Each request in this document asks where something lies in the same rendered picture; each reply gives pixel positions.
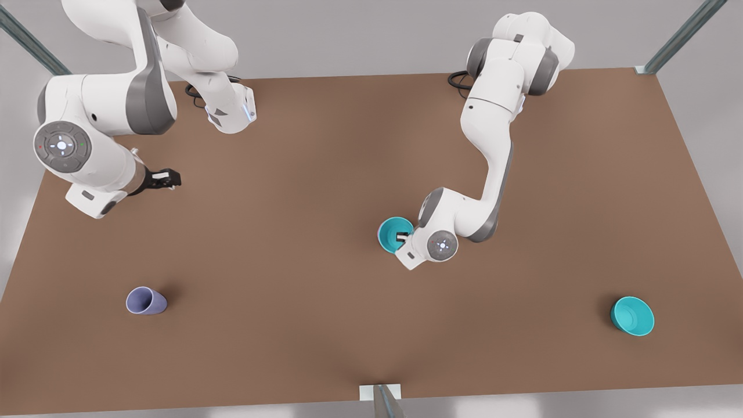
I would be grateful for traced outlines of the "teal bowl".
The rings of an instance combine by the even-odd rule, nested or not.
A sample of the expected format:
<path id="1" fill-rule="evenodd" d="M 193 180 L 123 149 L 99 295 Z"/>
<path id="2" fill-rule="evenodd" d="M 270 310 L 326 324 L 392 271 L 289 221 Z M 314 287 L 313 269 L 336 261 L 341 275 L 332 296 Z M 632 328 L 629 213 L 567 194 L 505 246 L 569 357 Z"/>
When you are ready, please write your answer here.
<path id="1" fill-rule="evenodd" d="M 396 233 L 406 231 L 409 235 L 414 227 L 408 219 L 403 217 L 391 217 L 386 219 L 377 230 L 377 238 L 382 248 L 388 253 L 395 253 L 404 244 L 396 240 Z"/>
<path id="2" fill-rule="evenodd" d="M 624 296 L 610 310 L 610 318 L 618 330 L 632 336 L 647 336 L 655 326 L 650 306 L 638 297 Z"/>

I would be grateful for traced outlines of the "lavender cup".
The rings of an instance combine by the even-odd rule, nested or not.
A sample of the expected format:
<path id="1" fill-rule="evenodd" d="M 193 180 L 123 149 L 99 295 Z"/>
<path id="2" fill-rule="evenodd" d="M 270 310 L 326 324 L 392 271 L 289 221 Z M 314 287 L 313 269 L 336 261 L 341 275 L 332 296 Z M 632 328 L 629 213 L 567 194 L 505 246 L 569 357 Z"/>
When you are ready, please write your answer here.
<path id="1" fill-rule="evenodd" d="M 128 312 L 135 315 L 156 315 L 167 309 L 167 299 L 160 292 L 146 286 L 140 286 L 127 295 L 125 306 Z"/>

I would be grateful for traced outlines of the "silver frame post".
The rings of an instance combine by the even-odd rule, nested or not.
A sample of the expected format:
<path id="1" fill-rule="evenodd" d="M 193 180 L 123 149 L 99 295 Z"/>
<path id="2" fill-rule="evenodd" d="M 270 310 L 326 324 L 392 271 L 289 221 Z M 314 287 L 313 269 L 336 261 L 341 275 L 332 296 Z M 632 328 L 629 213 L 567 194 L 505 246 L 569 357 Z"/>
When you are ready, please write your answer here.
<path id="1" fill-rule="evenodd" d="M 658 71 L 666 66 L 727 2 L 728 0 L 704 0 L 646 64 L 634 66 L 634 73 L 637 75 L 658 74 Z"/>
<path id="2" fill-rule="evenodd" d="M 372 401 L 374 418 L 407 418 L 399 400 L 400 384 L 369 384 L 359 387 L 360 401 Z"/>
<path id="3" fill-rule="evenodd" d="M 54 76 L 71 74 L 70 70 L 1 4 L 0 28 Z"/>

